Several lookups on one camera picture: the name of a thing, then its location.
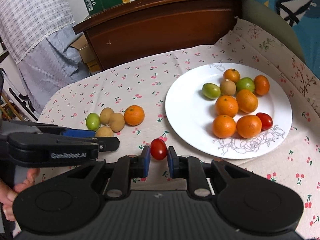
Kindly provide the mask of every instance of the metal screw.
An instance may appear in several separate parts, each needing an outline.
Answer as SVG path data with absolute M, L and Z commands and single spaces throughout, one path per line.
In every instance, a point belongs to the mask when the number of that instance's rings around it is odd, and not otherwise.
M 195 195 L 197 195 L 198 197 L 207 197 L 210 195 L 210 190 L 206 189 L 206 188 L 197 188 L 194 191 Z
M 119 189 L 111 189 L 107 192 L 108 197 L 117 198 L 122 195 L 122 191 Z

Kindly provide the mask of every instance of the white plate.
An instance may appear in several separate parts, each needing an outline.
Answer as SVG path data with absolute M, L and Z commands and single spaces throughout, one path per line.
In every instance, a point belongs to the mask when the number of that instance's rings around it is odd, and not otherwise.
M 205 83 L 219 85 L 223 72 L 229 68 L 238 70 L 241 77 L 254 79 L 264 75 L 269 80 L 269 93 L 258 98 L 258 109 L 252 114 L 269 114 L 273 127 L 254 138 L 241 139 L 235 134 L 232 138 L 219 139 L 212 134 L 216 100 L 205 99 L 202 86 Z M 272 151 L 284 141 L 292 123 L 291 105 L 282 88 L 261 71 L 234 63 L 204 65 L 183 74 L 167 93 L 165 111 L 172 128 L 188 144 L 210 155 L 228 159 L 253 158 Z M 235 121 L 244 115 L 240 112 Z

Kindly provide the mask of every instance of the tangerine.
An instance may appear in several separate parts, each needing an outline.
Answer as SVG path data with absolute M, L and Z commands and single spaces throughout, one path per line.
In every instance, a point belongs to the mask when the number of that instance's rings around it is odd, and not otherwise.
M 219 115 L 213 120 L 212 132 L 220 139 L 229 138 L 236 132 L 236 122 L 228 115 Z
M 255 86 L 256 93 L 259 96 L 264 96 L 269 92 L 269 89 L 270 89 L 270 83 L 268 79 L 263 75 L 259 75 L 255 77 L 254 86 Z
M 229 68 L 223 73 L 223 78 L 237 83 L 240 80 L 240 73 L 233 68 Z
M 262 122 L 259 117 L 253 114 L 241 117 L 237 122 L 238 134 L 246 139 L 255 137 L 261 132 Z
M 144 111 L 141 106 L 129 106 L 126 111 L 124 111 L 124 120 L 128 125 L 139 125 L 144 120 Z
M 247 89 L 240 90 L 237 93 L 236 99 L 239 109 L 247 114 L 254 112 L 258 108 L 258 98 Z
M 219 97 L 215 104 L 217 115 L 228 115 L 230 117 L 235 117 L 239 111 L 239 106 L 237 100 L 231 96 Z

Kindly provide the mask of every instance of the red cherry tomato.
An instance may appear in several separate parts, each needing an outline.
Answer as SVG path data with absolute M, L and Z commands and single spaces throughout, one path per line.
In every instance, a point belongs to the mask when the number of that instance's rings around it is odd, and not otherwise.
M 154 139 L 150 145 L 150 153 L 156 160 L 161 161 L 167 156 L 167 146 L 160 138 Z
M 259 117 L 262 122 L 261 131 L 269 130 L 272 127 L 273 120 L 270 115 L 265 113 L 257 113 L 256 116 Z

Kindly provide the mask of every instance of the white plaid fabric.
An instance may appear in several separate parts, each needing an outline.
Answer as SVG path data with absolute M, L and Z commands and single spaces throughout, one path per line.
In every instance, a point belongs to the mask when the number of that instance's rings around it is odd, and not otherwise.
M 68 0 L 0 0 L 0 34 L 18 64 L 40 41 L 74 22 Z

